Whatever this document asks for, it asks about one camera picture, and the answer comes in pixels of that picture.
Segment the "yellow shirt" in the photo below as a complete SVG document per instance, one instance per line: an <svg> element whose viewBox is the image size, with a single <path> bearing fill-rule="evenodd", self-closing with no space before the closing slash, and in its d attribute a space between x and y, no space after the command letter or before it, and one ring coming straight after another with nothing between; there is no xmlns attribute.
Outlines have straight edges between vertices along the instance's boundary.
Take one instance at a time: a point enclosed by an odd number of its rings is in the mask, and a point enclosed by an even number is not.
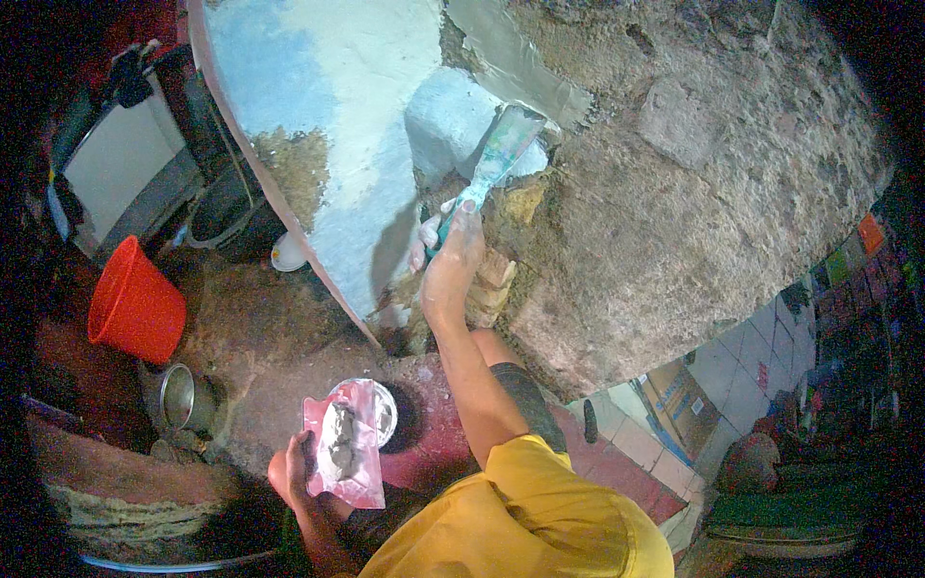
<svg viewBox="0 0 925 578"><path fill-rule="evenodd" d="M668 542L626 496L572 471L542 438L496 446L360 572L372 576L674 576Z"/></svg>

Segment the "person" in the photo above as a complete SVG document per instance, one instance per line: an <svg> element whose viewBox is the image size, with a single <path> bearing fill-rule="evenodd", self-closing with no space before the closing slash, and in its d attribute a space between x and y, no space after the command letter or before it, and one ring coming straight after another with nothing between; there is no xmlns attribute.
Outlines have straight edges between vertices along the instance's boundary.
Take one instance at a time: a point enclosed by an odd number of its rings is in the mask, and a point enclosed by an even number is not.
<svg viewBox="0 0 925 578"><path fill-rule="evenodd" d="M492 331L466 327L484 249L481 216L466 202L421 287L478 473L432 500L386 485L384 510L353 510L326 493L309 497L307 433L293 436L268 476L295 513L314 575L673 576L671 550L647 515L572 471L523 363Z"/></svg>

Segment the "red bucket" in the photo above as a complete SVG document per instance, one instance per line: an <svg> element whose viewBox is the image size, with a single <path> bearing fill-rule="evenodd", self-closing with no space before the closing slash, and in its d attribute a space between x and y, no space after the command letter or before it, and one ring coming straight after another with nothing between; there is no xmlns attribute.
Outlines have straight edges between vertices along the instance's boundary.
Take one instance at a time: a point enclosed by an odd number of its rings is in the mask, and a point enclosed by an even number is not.
<svg viewBox="0 0 925 578"><path fill-rule="evenodd" d="M166 363L186 323L186 300L129 235L96 283L87 338L151 363Z"/></svg>

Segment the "pink plastic bag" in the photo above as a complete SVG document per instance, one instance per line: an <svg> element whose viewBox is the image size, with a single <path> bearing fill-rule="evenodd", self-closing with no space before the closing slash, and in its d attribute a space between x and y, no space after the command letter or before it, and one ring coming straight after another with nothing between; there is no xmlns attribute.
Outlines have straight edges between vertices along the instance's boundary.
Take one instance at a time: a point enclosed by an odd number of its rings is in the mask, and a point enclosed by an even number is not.
<svg viewBox="0 0 925 578"><path fill-rule="evenodd" d="M321 441L321 424L327 406L332 401L346 405L354 415L352 446L354 463L357 464L354 474L343 480L329 480L315 468L308 479L310 495L331 492L354 508L363 510L386 507L376 436L375 383L372 379L348 379L341 382L326 399L317 401L305 398L302 402L303 430L310 429L314 432L313 455L317 455Z"/></svg>

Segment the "stainless steel pot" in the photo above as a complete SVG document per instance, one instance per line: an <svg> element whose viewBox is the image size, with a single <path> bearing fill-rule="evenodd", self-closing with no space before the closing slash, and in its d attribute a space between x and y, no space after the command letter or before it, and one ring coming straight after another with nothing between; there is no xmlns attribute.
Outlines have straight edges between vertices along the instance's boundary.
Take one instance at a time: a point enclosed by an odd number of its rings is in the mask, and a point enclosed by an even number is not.
<svg viewBox="0 0 925 578"><path fill-rule="evenodd" d="M177 363L166 371L161 381L161 416L168 427L205 431L215 412L212 390L194 380L189 367Z"/></svg>

